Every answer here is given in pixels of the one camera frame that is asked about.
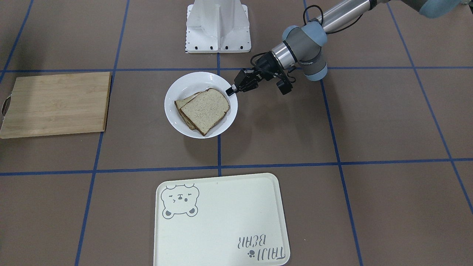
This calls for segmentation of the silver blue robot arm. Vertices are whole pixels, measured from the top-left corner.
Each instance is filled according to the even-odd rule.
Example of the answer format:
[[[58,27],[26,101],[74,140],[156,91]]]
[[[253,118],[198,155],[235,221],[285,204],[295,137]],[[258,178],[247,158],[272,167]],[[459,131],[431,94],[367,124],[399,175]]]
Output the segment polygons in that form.
[[[362,15],[373,10],[385,0],[343,0],[329,10],[308,6],[303,12],[303,25],[291,25],[282,34],[282,42],[268,52],[251,57],[251,68],[243,68],[226,90],[227,96],[257,89],[259,82],[277,78],[277,87],[285,95],[292,91],[295,79],[289,73],[299,65],[309,81],[319,81],[328,72],[322,47],[328,35],[341,32],[358,22]],[[306,13],[312,7],[320,12],[310,20]]]

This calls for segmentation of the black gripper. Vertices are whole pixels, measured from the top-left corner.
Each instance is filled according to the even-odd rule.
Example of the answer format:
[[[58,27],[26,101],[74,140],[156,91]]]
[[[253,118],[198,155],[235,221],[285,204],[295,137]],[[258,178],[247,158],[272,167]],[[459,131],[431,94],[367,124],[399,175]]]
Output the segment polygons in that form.
[[[284,71],[272,52],[259,53],[250,59],[252,68],[241,69],[234,79],[234,84],[226,90],[228,97],[238,92],[248,92],[258,88],[262,80],[273,78],[284,80]]]

